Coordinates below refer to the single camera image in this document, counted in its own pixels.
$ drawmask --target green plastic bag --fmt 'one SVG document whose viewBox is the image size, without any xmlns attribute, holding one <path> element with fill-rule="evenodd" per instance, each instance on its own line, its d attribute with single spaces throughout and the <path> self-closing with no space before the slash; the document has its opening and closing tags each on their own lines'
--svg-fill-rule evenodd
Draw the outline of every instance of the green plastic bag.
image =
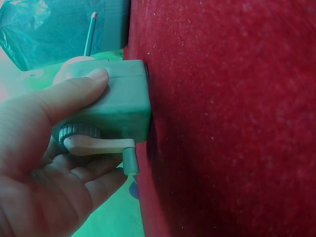
<svg viewBox="0 0 316 237">
<path fill-rule="evenodd" d="M 92 54 L 124 48 L 130 0 L 5 0 L 0 46 L 22 71 L 65 62 L 83 55 L 94 11 Z"/>
</svg>

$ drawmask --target hand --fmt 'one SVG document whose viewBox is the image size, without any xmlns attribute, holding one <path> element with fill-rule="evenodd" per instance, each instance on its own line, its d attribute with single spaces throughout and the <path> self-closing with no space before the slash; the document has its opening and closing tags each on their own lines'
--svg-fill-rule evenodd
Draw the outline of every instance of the hand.
<svg viewBox="0 0 316 237">
<path fill-rule="evenodd" d="M 70 236 L 126 181 L 120 157 L 78 166 L 50 143 L 52 126 L 95 101 L 108 80 L 98 69 L 0 104 L 0 236 Z"/>
</svg>

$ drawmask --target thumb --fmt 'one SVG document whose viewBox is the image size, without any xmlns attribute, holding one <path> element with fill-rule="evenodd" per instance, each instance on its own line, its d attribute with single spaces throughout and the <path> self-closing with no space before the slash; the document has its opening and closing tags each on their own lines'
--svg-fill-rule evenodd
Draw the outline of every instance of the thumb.
<svg viewBox="0 0 316 237">
<path fill-rule="evenodd" d="M 91 104 L 109 81 L 104 69 L 0 104 L 0 173 L 29 173 L 47 149 L 51 127 Z"/>
</svg>

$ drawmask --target red fabric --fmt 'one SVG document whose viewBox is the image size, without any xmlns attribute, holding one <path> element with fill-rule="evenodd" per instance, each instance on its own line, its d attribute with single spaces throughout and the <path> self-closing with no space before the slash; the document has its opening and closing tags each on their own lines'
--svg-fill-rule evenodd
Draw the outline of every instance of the red fabric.
<svg viewBox="0 0 316 237">
<path fill-rule="evenodd" d="M 132 0 L 125 57 L 150 75 L 146 236 L 316 236 L 314 0 Z"/>
</svg>

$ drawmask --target fingernail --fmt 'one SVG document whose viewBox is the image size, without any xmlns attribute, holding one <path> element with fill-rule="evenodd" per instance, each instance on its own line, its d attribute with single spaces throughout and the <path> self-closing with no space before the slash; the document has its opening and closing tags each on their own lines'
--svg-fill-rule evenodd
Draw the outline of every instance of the fingernail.
<svg viewBox="0 0 316 237">
<path fill-rule="evenodd" d="M 102 80 L 108 80 L 109 79 L 109 74 L 107 70 L 103 68 L 97 68 L 93 70 L 91 73 L 85 76 L 86 78 L 90 78 L 92 80 L 96 81 L 102 81 Z"/>
</svg>

